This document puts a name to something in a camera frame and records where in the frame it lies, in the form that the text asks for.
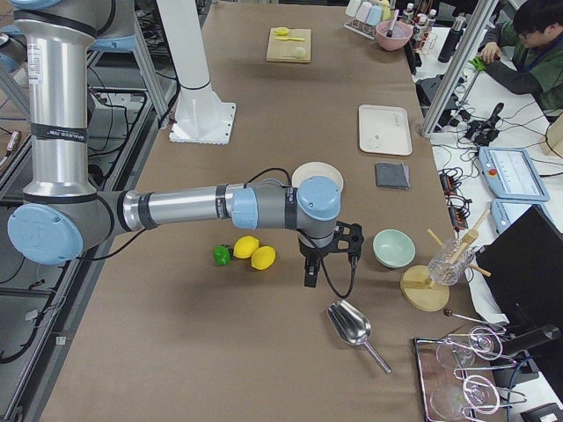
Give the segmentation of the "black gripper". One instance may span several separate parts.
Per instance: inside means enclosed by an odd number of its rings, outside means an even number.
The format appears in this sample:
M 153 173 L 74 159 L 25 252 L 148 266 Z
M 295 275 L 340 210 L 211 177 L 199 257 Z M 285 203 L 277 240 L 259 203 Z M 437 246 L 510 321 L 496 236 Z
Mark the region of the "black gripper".
M 332 253 L 346 253 L 351 264 L 357 264 L 362 255 L 362 226 L 358 223 L 336 222 L 331 234 L 321 238 L 299 233 L 299 251 L 305 257 L 304 285 L 315 288 L 318 282 L 319 262 Z

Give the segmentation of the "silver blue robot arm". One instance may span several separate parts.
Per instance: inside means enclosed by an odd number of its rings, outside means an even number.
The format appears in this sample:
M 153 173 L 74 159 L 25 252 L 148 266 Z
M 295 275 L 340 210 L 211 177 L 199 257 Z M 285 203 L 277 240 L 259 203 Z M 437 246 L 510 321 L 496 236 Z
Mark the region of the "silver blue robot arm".
M 107 238 L 166 223 L 229 219 L 240 229 L 289 229 L 314 287 L 324 259 L 355 265 L 362 229 L 339 220 L 340 189 L 323 176 L 300 186 L 269 181 L 168 193 L 101 192 L 88 179 L 86 54 L 135 44 L 130 1 L 17 1 L 14 22 L 27 43 L 33 178 L 9 217 L 8 237 L 27 259 L 59 265 Z

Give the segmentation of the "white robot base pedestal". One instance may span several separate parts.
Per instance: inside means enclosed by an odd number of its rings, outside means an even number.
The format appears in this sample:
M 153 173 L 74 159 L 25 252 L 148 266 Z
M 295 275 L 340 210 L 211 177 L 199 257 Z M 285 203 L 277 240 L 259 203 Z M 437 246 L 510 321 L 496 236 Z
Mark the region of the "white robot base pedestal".
M 213 90 L 195 2 L 161 0 L 157 7 L 180 87 L 170 140 L 228 144 L 236 105 Z

